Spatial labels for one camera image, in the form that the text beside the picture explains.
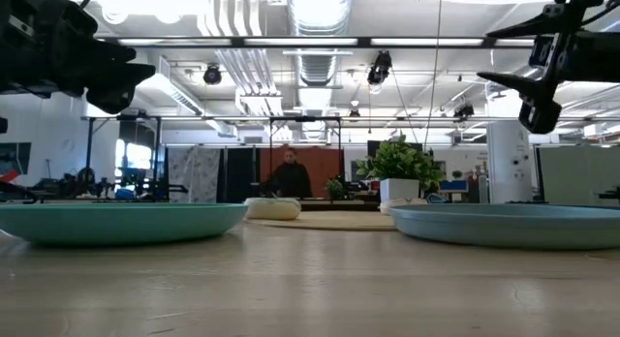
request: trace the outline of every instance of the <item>person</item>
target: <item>person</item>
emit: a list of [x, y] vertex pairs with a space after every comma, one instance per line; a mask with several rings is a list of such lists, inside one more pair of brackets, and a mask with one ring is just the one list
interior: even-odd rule
[[284, 152], [284, 163], [273, 172], [271, 178], [278, 197], [312, 198], [308, 170], [297, 162], [294, 148], [287, 148]]

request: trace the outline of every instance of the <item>table surface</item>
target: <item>table surface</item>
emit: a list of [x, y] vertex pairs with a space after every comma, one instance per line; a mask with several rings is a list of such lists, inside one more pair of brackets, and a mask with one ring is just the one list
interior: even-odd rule
[[620, 252], [245, 225], [116, 249], [0, 236], [0, 336], [617, 336]]

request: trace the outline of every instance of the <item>teal plate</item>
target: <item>teal plate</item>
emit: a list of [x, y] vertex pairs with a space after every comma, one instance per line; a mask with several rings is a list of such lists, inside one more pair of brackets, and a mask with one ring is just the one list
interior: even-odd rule
[[88, 203], [0, 206], [0, 230], [61, 246], [171, 242], [217, 236], [243, 220], [241, 204]]
[[548, 250], [620, 247], [620, 211], [527, 204], [392, 207], [396, 228], [450, 243]]

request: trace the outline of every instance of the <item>green plant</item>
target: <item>green plant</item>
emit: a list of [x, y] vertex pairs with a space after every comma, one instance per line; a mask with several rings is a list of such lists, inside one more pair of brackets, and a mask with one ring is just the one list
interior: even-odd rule
[[344, 198], [345, 188], [342, 183], [336, 178], [330, 178], [325, 184], [325, 190], [329, 195], [330, 200], [340, 200]]
[[382, 142], [375, 157], [366, 157], [366, 161], [357, 161], [357, 174], [387, 178], [416, 179], [422, 190], [433, 184], [439, 184], [444, 174], [433, 161], [433, 157], [417, 152], [405, 142], [401, 135], [396, 142]]

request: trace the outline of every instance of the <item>potted plant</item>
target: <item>potted plant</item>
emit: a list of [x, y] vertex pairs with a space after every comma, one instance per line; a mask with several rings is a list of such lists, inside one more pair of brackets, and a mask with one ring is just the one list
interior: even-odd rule
[[375, 157], [357, 161], [357, 174], [381, 180], [381, 201], [415, 199], [444, 178], [430, 154], [417, 152], [400, 136], [395, 142], [382, 142]]
[[345, 195], [345, 188], [337, 178], [330, 178], [325, 184], [325, 190], [329, 196], [329, 200], [341, 200]]

